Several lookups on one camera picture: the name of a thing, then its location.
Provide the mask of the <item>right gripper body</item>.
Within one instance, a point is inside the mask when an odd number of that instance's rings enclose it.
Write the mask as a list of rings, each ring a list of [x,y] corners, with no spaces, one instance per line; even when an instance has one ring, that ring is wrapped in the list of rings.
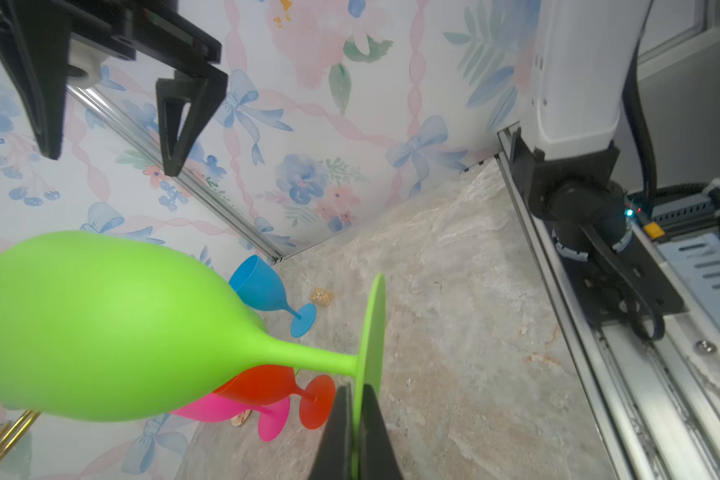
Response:
[[[108,56],[138,52],[197,78],[220,78],[221,44],[162,1],[55,1],[69,15],[72,38]]]

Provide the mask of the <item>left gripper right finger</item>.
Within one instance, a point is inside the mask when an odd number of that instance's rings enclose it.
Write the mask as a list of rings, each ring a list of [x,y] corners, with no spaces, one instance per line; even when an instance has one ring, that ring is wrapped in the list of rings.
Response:
[[[402,480],[375,390],[363,386],[359,434],[358,478],[363,480]]]

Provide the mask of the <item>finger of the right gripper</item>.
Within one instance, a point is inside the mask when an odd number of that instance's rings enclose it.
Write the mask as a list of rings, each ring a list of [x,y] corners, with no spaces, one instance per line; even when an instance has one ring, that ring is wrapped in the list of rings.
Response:
[[[71,17],[52,1],[0,1],[0,61],[40,153],[61,155]]]
[[[228,75],[211,68],[210,75],[174,71],[156,82],[159,142],[164,173],[177,177],[198,137],[226,96]]]

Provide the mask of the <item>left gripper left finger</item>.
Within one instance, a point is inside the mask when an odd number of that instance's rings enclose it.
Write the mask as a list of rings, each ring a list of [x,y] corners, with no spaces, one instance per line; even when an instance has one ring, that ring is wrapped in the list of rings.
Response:
[[[342,385],[325,425],[308,480],[349,480],[352,478],[352,392]]]

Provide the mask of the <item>magenta wine glass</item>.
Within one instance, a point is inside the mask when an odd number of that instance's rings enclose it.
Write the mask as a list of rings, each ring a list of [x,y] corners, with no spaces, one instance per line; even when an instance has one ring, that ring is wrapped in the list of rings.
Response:
[[[171,413],[194,421],[217,423],[231,420],[249,410],[257,411],[260,414],[259,438],[264,442],[270,442],[280,435],[287,423],[290,400],[285,398],[265,406],[251,406],[211,393],[186,406],[172,410]]]

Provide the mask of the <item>red wine glass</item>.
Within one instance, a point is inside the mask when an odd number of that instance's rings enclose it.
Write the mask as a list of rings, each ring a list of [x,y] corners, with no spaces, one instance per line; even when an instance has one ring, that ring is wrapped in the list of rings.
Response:
[[[331,377],[319,375],[303,389],[296,383],[292,367],[262,365],[244,371],[213,393],[251,406],[269,405],[298,395],[301,397],[299,418],[302,426],[316,430],[330,416],[336,387]]]

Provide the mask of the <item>blue wine glass front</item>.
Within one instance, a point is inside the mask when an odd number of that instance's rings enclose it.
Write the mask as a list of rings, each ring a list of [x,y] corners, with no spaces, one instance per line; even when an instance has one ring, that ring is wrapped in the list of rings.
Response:
[[[298,310],[290,305],[279,274],[258,255],[248,257],[231,275],[228,285],[252,309],[288,312],[292,316],[292,337],[304,336],[316,320],[317,307],[314,304],[306,303]]]

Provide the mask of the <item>green wine glass back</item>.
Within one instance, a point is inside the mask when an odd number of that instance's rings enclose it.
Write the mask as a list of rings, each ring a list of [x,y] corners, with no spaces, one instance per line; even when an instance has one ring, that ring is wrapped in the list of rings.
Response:
[[[360,347],[347,355],[270,336],[209,267],[182,252],[59,231],[0,254],[0,404],[89,422],[186,406],[237,375],[279,365],[344,375],[352,478],[363,386],[380,391],[385,280],[374,279]]]

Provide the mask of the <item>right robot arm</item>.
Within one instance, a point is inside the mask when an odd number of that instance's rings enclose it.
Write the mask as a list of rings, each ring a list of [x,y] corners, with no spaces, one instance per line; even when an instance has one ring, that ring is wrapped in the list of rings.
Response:
[[[57,159],[64,92],[82,75],[73,48],[133,60],[143,53],[176,75],[156,84],[164,172],[177,176],[206,125],[227,141],[248,134],[250,157],[274,170],[281,198],[327,199],[328,167],[307,155],[294,109],[326,120],[345,142],[366,142],[396,173],[413,168],[417,194],[433,165],[464,169],[483,147],[477,130],[520,124],[512,176],[529,211],[552,222],[562,256],[596,261],[645,341],[663,313],[618,253],[628,241],[610,177],[613,136],[626,115],[638,145],[648,212],[656,168],[637,87],[646,1],[415,1],[406,40],[389,38],[390,1],[268,1],[252,46],[232,1],[199,1],[225,16],[216,40],[163,1],[0,1],[0,61],[18,89],[39,152]]]

